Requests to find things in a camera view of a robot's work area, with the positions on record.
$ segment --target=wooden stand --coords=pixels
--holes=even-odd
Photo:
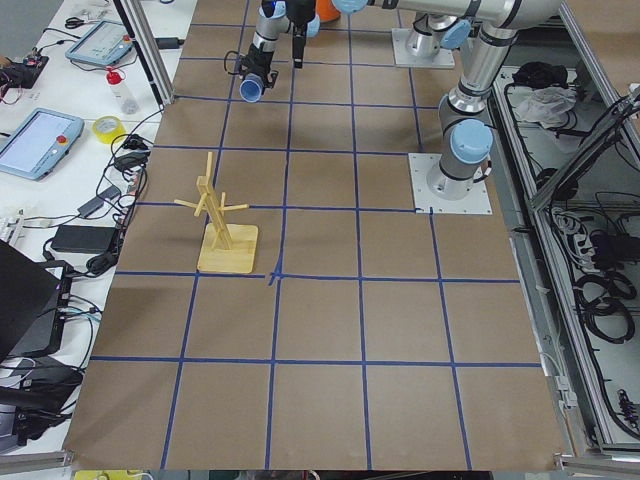
[[[251,273],[258,244],[258,227],[255,225],[233,225],[224,221],[224,212],[243,210],[249,205],[225,205],[226,194],[218,197],[213,189],[211,171],[213,152],[207,158],[207,171],[196,180],[200,193],[200,201],[196,203],[174,200],[178,205],[195,209],[194,216],[199,217],[202,211],[209,214],[211,222],[207,225],[198,270],[201,272]]]

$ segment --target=metal base plate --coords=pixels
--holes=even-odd
[[[457,213],[469,215],[491,215],[491,203],[484,182],[474,184],[462,200],[445,200],[431,191],[427,185],[427,173],[440,161],[436,153],[410,153],[409,168],[413,185],[413,203],[418,213]],[[477,176],[482,174],[478,169]]]
[[[451,50],[440,49],[433,57],[421,58],[411,55],[407,51],[407,39],[411,34],[409,28],[392,28],[393,54],[398,67],[438,68],[451,70],[456,66]]]

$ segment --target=orange object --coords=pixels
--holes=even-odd
[[[340,18],[340,10],[333,6],[331,0],[316,0],[316,13],[320,17],[320,22],[332,22]]]

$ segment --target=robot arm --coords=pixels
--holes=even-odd
[[[278,72],[271,70],[271,61],[280,34],[291,33],[293,63],[302,68],[307,36],[320,29],[315,0],[262,0],[260,16],[247,55],[239,55],[233,74],[240,75],[240,95],[247,102],[257,102],[265,89],[273,88]]]
[[[425,48],[455,48],[466,40],[470,20],[481,20],[470,60],[464,65],[458,84],[439,106],[444,132],[444,152],[439,164],[427,176],[429,188],[448,200],[459,200],[471,189],[478,166],[485,161],[493,143],[493,134],[477,117],[486,108],[486,98],[509,47],[518,30],[534,27],[556,14],[562,0],[332,0],[338,10],[353,14],[365,7],[386,10],[402,9],[418,12],[414,31]],[[261,18],[253,45],[246,57],[240,57],[244,68],[236,73],[243,78],[243,88],[253,88],[253,95],[243,94],[248,101],[257,101],[270,81],[271,58],[280,33],[293,31],[293,56],[296,67],[302,66],[304,38],[310,18],[314,17],[315,0],[285,0],[262,2]],[[464,28],[454,28],[460,21]],[[416,41],[416,48],[421,48]]]

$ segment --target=tape roll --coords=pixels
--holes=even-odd
[[[107,144],[111,144],[118,137],[121,137],[120,140],[124,140],[124,135],[127,133],[120,119],[114,116],[98,118],[93,122],[91,130],[96,134],[98,140]]]

